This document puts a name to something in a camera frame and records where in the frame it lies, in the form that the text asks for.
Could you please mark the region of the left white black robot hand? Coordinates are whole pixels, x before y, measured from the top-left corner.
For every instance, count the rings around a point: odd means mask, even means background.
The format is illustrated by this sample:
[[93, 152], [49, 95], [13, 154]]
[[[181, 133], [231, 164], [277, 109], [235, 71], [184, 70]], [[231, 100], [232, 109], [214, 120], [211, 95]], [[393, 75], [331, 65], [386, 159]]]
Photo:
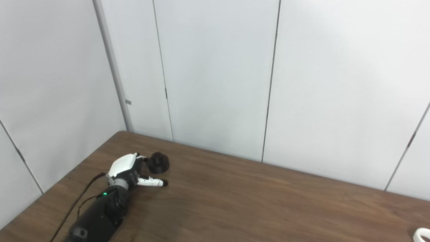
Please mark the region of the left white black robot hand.
[[156, 152], [149, 158], [139, 153], [127, 154], [113, 162], [105, 175], [109, 186], [120, 186], [129, 190], [135, 186], [167, 187], [165, 179], [140, 175], [141, 167], [146, 164], [152, 174], [162, 174], [170, 168], [167, 155]]

